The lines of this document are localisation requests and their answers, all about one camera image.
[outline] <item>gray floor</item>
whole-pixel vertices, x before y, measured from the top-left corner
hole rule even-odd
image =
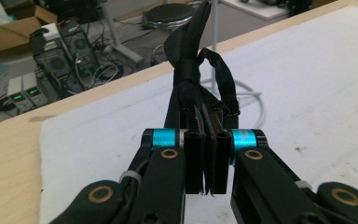
[[[218,41],[224,41],[230,39],[237,35],[242,35],[253,31],[255,29],[261,28],[263,26],[269,25],[276,21],[281,21],[285,19],[285,16],[280,18],[273,19],[271,21],[263,21],[249,14],[243,13],[228,7],[223,4],[219,4],[219,31],[218,31]],[[119,23],[118,30],[121,34],[120,41],[126,41],[132,39],[133,37],[144,35],[149,31],[144,31],[141,29],[140,25],[131,24],[136,23],[137,20],[126,21],[126,23]],[[103,30],[102,24],[100,22],[94,22],[89,26],[89,39],[93,40],[98,35],[100,35]],[[130,49],[133,49],[141,56],[145,56],[145,63],[141,68],[133,67],[134,71],[146,69],[150,66],[150,57],[153,51],[153,48],[163,43],[164,39],[168,36],[169,32],[167,31],[154,31],[148,35],[145,35],[142,38],[136,39],[134,41],[126,42],[124,45]],[[106,38],[109,38],[109,34],[105,30]],[[208,47],[212,45],[212,22],[208,21],[206,29],[204,31],[203,37],[201,39],[200,47]],[[132,62],[129,62],[126,58],[118,55],[115,52],[111,53],[111,56],[115,59],[120,59],[123,63],[128,63],[129,65],[134,66]],[[7,65],[7,72],[0,76],[0,96],[6,93],[7,83],[13,77],[18,77],[31,73],[35,70],[36,64],[31,57],[31,55],[21,56],[20,58],[13,59],[10,61],[0,61],[0,63]],[[129,67],[126,67],[126,75],[129,75],[131,72]],[[7,113],[0,112],[0,122],[5,119],[10,119],[17,115],[17,110],[14,109]]]

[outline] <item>black strap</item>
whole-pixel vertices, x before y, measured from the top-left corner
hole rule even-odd
[[[215,69],[215,80],[221,100],[200,85],[200,64],[207,59]],[[223,127],[238,128],[240,114],[235,82],[221,56],[209,49],[202,49],[197,61],[180,60],[173,72],[173,90],[165,119],[165,128],[179,128],[180,111],[190,110],[196,105],[209,105],[223,110]]]
[[[181,128],[180,113],[208,105],[223,110],[224,128],[238,128],[240,114],[235,83],[231,72],[218,53],[198,49],[200,39],[211,12],[211,4],[201,4],[190,23],[176,29],[164,43],[165,53],[173,71],[173,90],[165,119],[165,128]],[[215,68],[215,79],[222,100],[200,85],[200,64],[207,59]]]

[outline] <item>black device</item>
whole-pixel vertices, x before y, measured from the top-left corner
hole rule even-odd
[[[30,49],[36,64],[61,98],[72,95],[71,92],[83,91],[74,68],[74,62],[68,55],[66,46],[60,38],[46,40],[45,28],[35,31],[30,37]]]
[[[261,130],[238,128],[235,83],[219,54],[198,53],[211,5],[175,30],[164,48],[174,67],[163,129],[146,129],[119,182],[83,188],[51,223],[183,223],[186,194],[227,193],[235,167],[231,207],[238,223],[358,224],[358,190],[329,182],[317,193],[269,147]],[[221,100],[200,85],[199,66],[215,68]]]
[[[35,3],[56,14],[58,21],[76,20],[83,24],[99,19],[95,0],[35,0]]]
[[[58,26],[60,35],[75,60],[77,72],[81,77],[93,76],[99,64],[92,46],[77,21],[65,21]]]

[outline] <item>wooden desk surface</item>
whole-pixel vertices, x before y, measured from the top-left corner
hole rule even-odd
[[[220,53],[230,51],[345,6],[358,7],[358,1],[341,0],[319,7],[297,17],[220,43],[218,51]],[[0,223],[38,222],[41,190],[41,160],[38,140],[41,121],[171,71],[172,68],[168,63],[160,64],[0,123]]]

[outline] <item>round metal object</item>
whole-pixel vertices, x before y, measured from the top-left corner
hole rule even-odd
[[[109,186],[99,186],[89,192],[89,201],[92,203],[104,203],[113,196],[113,189]]]
[[[165,149],[161,152],[161,156],[165,159],[173,159],[179,155],[175,149]]]
[[[358,206],[358,196],[347,189],[331,189],[331,195],[339,202],[350,206]]]
[[[249,159],[252,159],[254,161],[259,161],[263,159],[263,154],[261,152],[256,150],[247,150],[245,151],[245,156]]]

